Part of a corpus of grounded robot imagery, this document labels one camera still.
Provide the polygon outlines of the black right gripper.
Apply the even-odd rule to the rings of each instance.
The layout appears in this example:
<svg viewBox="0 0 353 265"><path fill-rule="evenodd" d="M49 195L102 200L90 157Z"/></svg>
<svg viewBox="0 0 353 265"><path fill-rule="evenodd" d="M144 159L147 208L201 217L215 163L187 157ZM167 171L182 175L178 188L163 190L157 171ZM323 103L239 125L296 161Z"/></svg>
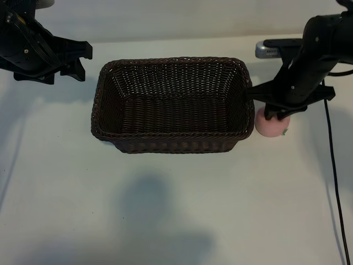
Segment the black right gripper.
<svg viewBox="0 0 353 265"><path fill-rule="evenodd" d="M283 65L273 80L247 90L248 100L266 104L265 120L277 116L284 120L292 111L305 111L307 106L335 97L333 87L321 84L329 72L340 61L336 48L308 49L300 46L268 47L256 49L256 57L273 55L282 58Z"/></svg>

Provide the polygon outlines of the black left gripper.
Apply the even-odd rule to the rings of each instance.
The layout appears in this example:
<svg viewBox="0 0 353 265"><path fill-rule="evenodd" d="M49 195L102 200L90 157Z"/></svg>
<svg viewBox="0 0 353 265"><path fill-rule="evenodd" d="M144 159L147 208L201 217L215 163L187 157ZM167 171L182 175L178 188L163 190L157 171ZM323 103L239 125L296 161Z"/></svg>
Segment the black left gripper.
<svg viewBox="0 0 353 265"><path fill-rule="evenodd" d="M1 69L13 72L16 81L53 85L60 73L84 82L80 58L92 57L91 44L54 36L32 17L1 19Z"/></svg>

